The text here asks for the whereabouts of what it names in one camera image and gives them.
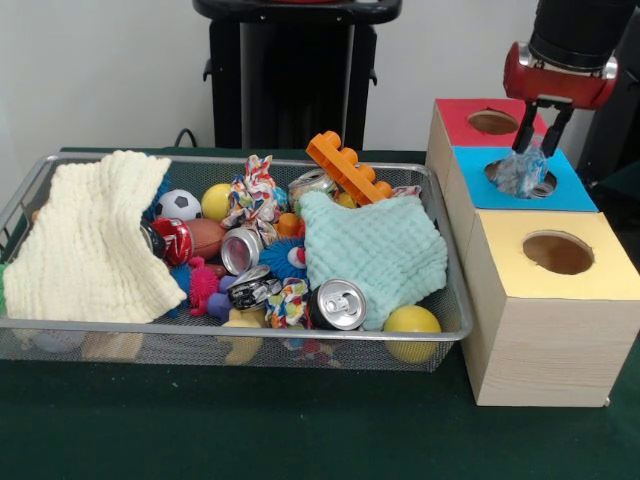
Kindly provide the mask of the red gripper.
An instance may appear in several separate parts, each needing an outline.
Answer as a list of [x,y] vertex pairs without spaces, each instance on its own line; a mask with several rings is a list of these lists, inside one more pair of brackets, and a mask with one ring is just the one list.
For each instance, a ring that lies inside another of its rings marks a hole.
[[[535,57],[529,45],[514,42],[505,59],[503,87],[509,98],[525,102],[525,111],[512,144],[515,153],[524,153],[535,133],[538,100],[571,104],[577,109],[599,109],[609,99],[618,78],[619,65],[614,56],[595,71],[576,72],[551,65]],[[574,108],[556,106],[553,124],[542,141],[545,158],[554,155]]]

